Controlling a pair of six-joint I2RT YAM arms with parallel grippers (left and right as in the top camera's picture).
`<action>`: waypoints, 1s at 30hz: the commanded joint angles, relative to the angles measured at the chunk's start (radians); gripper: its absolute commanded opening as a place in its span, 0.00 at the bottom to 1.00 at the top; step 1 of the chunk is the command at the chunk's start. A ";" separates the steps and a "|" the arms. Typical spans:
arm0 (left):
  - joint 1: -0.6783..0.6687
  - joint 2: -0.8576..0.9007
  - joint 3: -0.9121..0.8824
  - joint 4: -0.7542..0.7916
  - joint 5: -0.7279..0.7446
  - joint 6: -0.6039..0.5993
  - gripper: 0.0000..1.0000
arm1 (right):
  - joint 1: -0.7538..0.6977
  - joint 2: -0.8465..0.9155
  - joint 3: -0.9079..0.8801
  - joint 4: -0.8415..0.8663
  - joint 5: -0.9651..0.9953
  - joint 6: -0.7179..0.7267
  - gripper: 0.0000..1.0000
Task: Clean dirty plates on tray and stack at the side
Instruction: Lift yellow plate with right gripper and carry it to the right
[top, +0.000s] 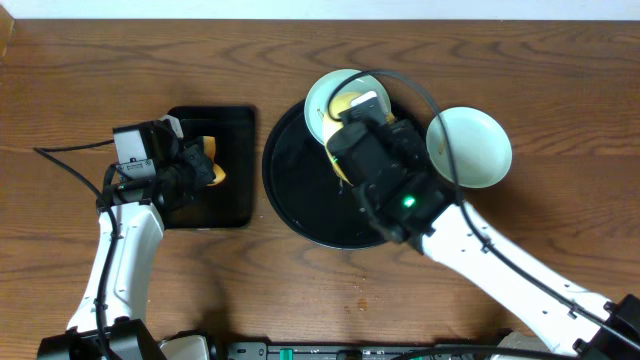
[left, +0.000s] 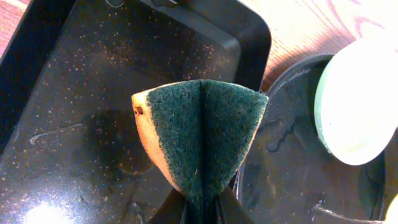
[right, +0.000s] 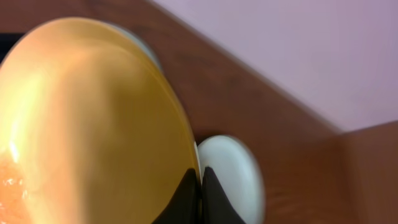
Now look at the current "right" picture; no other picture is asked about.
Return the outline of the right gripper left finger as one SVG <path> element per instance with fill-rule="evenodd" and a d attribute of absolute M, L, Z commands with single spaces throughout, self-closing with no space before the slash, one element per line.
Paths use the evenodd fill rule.
<path fill-rule="evenodd" d="M 194 169 L 187 169 L 170 202 L 153 224 L 197 224 L 199 185 Z"/>

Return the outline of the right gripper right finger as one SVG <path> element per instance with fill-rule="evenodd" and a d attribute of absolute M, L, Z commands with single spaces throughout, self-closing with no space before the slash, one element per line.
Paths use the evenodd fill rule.
<path fill-rule="evenodd" d="M 214 170 L 206 167 L 202 181 L 202 223 L 245 224 L 226 196 Z"/>

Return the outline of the light blue plate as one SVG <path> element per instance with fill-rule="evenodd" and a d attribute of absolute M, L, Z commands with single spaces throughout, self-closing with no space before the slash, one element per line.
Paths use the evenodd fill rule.
<path fill-rule="evenodd" d="M 150 46 L 145 43 L 138 35 L 126 29 L 123 26 L 117 25 L 112 22 L 106 22 L 108 25 L 113 27 L 114 29 L 122 32 L 128 39 L 132 40 L 138 47 L 150 58 L 150 60 L 156 65 L 156 67 L 163 72 L 162 66 L 154 53 L 154 51 L 150 48 Z"/>
<path fill-rule="evenodd" d="M 244 223 L 261 224 L 265 216 L 265 188 L 256 159 L 237 138 L 216 135 L 197 147 L 201 177 L 212 169 L 223 192 Z"/>

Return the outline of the yellow plate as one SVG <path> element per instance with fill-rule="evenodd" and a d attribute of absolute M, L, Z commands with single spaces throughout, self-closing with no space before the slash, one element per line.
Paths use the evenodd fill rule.
<path fill-rule="evenodd" d="M 150 58 L 106 22 L 41 24 L 1 64 L 1 222 L 152 223 L 192 130 Z"/>

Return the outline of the light blue plate top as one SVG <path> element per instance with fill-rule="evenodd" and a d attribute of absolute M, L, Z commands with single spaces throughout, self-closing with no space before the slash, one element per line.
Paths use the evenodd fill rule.
<path fill-rule="evenodd" d="M 156 65 L 156 67 L 163 72 L 162 66 L 154 53 L 154 51 L 150 48 L 150 46 L 145 43 L 138 35 L 126 29 L 123 26 L 117 25 L 112 22 L 106 22 L 108 25 L 113 27 L 114 29 L 122 32 L 128 39 L 132 40 L 138 47 L 150 58 L 150 60 Z"/>

